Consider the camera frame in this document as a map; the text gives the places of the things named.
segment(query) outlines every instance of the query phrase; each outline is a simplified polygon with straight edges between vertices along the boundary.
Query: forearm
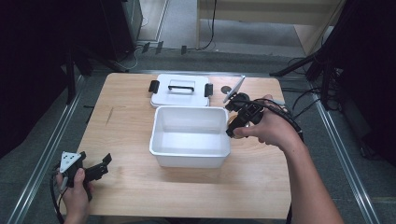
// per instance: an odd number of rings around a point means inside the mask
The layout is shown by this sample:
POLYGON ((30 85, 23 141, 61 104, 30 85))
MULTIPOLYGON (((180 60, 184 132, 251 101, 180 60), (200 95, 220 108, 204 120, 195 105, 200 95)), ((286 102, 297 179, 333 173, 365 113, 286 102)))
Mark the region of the forearm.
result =
POLYGON ((284 151, 289 167, 293 223, 343 223, 307 147, 298 143, 284 151))

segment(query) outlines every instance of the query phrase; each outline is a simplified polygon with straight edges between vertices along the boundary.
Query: black latch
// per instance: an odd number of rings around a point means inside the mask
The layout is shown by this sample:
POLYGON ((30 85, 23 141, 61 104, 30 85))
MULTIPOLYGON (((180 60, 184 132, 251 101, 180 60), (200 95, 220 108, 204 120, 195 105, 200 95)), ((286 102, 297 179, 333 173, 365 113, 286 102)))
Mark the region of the black latch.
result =
POLYGON ((159 88, 160 88, 160 81, 152 80, 151 83, 149 84, 148 91, 157 93, 159 88))
POLYGON ((213 95, 213 84, 206 83, 205 84, 205 97, 213 95))

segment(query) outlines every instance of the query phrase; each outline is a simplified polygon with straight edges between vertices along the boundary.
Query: white lid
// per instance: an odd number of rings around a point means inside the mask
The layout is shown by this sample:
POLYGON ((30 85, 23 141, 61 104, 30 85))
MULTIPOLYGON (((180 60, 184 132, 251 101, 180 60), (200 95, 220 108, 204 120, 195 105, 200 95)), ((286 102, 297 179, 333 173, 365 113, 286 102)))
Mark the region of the white lid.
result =
POLYGON ((155 107, 209 105, 209 98, 205 97, 205 85, 209 83, 207 77, 160 74, 157 80, 160 86, 151 96, 151 104, 155 107))

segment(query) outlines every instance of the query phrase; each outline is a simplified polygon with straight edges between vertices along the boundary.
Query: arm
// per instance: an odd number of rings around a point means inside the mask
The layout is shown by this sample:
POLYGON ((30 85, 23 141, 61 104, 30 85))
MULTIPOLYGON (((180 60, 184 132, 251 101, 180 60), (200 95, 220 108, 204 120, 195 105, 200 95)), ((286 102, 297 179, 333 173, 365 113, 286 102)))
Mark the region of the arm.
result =
MULTIPOLYGON (((64 221, 65 224, 82 224, 85 223, 88 218, 90 203, 88 201, 87 192, 82 185, 84 178, 84 169, 79 168, 74 178, 74 187, 67 189, 64 193, 63 200, 67 210, 66 220, 64 221)), ((58 187, 60 187, 63 181, 61 174, 56 175, 56 181, 58 187)))
POLYGON ((259 142, 279 147, 288 163, 293 223, 344 223, 297 132, 280 116, 265 109, 262 120, 233 132, 256 136, 259 142))

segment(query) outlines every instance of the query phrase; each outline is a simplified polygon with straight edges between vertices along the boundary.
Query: black handle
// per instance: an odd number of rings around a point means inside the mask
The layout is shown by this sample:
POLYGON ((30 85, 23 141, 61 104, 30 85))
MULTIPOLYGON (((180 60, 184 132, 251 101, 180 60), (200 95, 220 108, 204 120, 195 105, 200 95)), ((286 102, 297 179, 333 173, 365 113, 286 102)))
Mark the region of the black handle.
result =
POLYGON ((185 90, 194 91, 194 87, 168 86, 168 88, 169 88, 169 91, 172 89, 185 89, 185 90))

